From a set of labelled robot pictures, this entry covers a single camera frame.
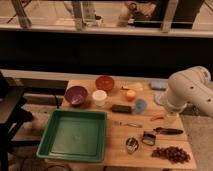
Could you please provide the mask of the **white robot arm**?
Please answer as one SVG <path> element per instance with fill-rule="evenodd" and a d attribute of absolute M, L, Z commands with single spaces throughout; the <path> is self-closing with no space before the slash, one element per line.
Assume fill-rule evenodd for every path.
<path fill-rule="evenodd" d="M 209 70 L 202 66 L 173 73 L 162 95 L 164 108 L 169 113 L 181 113 L 190 102 L 213 117 L 213 90 L 208 87 L 210 81 Z"/>

